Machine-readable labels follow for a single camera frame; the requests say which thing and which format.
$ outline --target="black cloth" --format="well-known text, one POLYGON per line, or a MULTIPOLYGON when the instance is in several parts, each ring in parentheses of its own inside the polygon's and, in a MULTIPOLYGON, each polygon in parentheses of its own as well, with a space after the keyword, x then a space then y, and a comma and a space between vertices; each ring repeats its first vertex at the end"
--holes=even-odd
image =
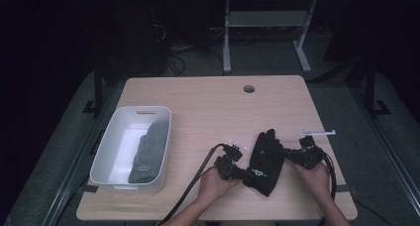
POLYGON ((166 147, 169 122, 156 121, 141 137, 129 183, 149 183, 158 177, 166 147))
POLYGON ((261 194, 269 196, 274 190, 284 163, 283 145, 275 138, 275 131, 261 132, 257 138, 250 159, 248 171, 255 176, 244 180, 244 185, 253 187, 261 194))

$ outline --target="hand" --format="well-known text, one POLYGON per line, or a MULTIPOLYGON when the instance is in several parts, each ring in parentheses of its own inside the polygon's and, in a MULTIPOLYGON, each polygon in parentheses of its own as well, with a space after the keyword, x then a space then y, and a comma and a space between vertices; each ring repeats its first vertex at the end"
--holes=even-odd
POLYGON ((201 176, 197 200, 203 200, 210 205, 241 182, 240 179, 222 179, 215 168, 210 168, 201 176))
POLYGON ((297 172, 299 172, 314 197, 330 194, 330 174, 324 164, 319 163, 313 169, 306 169, 299 164, 293 162, 289 163, 297 172))

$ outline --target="wooden table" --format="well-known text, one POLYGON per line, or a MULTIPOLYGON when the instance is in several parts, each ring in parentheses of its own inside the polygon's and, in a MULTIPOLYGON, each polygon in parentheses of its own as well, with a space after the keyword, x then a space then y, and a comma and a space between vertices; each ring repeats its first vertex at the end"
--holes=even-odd
MULTIPOLYGON (((322 123, 300 76, 219 76, 133 78, 127 81, 118 107, 161 105, 172 112, 172 139, 163 189, 154 194, 115 193, 99 187, 84 192, 77 210, 82 220, 161 220, 177 202, 212 147, 236 140, 249 147, 238 161, 249 164, 259 132, 275 129, 285 148, 300 148, 299 131, 323 131, 322 123), (255 88, 253 93, 244 86, 255 88)), ((340 138, 340 133, 332 138, 340 138)), ((328 138, 314 137, 336 166, 338 185, 345 180, 328 138)), ((217 156, 217 150, 209 167, 217 156)), ((198 182, 178 210, 197 195, 198 182)), ((348 219, 357 209, 348 191, 337 192, 336 202, 348 219)), ((299 175, 284 164, 269 197, 239 185, 216 201, 201 220, 304 220, 322 214, 299 175)))

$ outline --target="person's left hand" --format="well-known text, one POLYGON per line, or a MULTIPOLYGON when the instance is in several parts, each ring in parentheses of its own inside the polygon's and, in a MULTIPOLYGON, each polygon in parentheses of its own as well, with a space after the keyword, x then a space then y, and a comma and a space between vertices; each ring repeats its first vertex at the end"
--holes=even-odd
POLYGON ((219 176, 216 168, 208 169, 200 179, 200 187, 198 188, 198 200, 211 204, 232 187, 240 184, 240 179, 225 180, 219 176))

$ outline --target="gray cloth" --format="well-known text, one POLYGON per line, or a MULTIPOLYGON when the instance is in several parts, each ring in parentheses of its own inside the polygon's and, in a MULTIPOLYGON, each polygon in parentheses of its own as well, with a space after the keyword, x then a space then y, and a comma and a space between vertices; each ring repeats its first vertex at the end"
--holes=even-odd
POLYGON ((158 177, 166 146, 168 121, 156 121, 141 137, 129 183, 149 183, 158 177))

